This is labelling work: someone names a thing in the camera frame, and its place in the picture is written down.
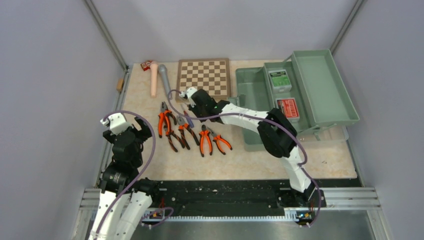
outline toolbox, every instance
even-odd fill
[[[289,92],[275,93],[269,72],[285,69],[290,79]],[[263,67],[239,68],[235,71],[237,96],[228,100],[242,108],[269,111],[277,108],[276,99],[294,98],[299,119],[291,124],[299,139],[314,142],[347,140],[346,127],[359,116],[330,50],[294,51],[291,61],[266,62]],[[264,149],[255,132],[242,129],[244,148],[254,152]]]

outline wooden rolling pin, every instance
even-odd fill
[[[158,92],[158,63],[152,61],[150,64],[150,96],[152,98],[156,98]]]

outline chessboard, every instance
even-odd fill
[[[176,89],[190,87],[205,90],[215,100],[231,97],[230,60],[228,58],[184,59],[178,62]]]

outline red label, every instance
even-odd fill
[[[298,106],[294,98],[279,99],[277,101],[278,108],[282,110],[286,118],[298,118]]]

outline white wall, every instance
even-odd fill
[[[367,1],[335,54],[361,121],[348,129],[394,239],[423,239],[424,1]]]
[[[2,0],[0,36],[0,239],[70,239],[123,71],[82,0]]]
[[[95,0],[129,63],[329,48],[356,0]]]

